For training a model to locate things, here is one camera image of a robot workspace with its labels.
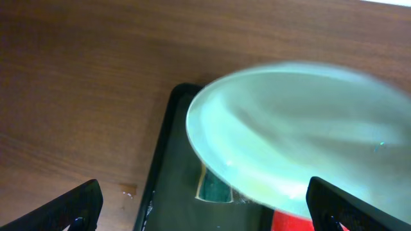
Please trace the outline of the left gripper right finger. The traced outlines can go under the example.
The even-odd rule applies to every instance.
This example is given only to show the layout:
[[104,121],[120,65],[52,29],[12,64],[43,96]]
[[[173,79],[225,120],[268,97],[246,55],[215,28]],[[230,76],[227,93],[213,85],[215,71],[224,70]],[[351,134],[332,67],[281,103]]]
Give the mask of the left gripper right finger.
[[408,223],[317,176],[310,179],[306,203],[315,231],[410,231]]

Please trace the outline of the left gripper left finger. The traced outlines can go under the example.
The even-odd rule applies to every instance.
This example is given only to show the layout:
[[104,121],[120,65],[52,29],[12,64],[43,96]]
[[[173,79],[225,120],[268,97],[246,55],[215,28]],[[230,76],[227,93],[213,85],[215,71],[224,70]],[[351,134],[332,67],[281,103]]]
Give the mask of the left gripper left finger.
[[103,205],[96,179],[89,180],[1,227],[1,231],[95,231]]

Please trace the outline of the light green plate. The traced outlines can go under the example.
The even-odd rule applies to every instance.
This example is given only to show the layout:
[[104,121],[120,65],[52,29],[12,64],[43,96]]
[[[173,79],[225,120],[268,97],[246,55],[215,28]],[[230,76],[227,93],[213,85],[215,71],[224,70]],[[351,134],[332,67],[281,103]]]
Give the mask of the light green plate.
[[194,97],[186,131],[215,175],[267,207],[308,217],[317,176],[410,221],[410,94],[371,75],[316,62],[238,71]]

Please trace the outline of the green and yellow sponge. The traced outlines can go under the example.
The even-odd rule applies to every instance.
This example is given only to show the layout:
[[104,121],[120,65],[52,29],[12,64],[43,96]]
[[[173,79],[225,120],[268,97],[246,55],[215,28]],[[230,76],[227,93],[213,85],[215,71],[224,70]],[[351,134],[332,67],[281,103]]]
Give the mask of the green and yellow sponge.
[[195,198],[208,203],[232,203],[232,188],[202,164]]

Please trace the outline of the red plastic tray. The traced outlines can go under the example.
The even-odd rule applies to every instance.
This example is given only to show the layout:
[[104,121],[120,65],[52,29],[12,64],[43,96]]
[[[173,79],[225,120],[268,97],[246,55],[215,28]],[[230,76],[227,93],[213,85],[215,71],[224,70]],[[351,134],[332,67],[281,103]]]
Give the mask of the red plastic tray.
[[271,231],[314,231],[312,220],[275,211]]

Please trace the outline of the black rectangular tray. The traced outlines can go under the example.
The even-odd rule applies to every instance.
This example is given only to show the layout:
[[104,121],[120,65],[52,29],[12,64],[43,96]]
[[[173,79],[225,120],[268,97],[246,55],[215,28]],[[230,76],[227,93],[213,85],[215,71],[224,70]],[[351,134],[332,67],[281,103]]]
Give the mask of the black rectangular tray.
[[270,230],[274,211],[232,189],[232,203],[195,198],[202,162],[186,134],[186,114],[201,86],[177,85],[171,92],[135,230]]

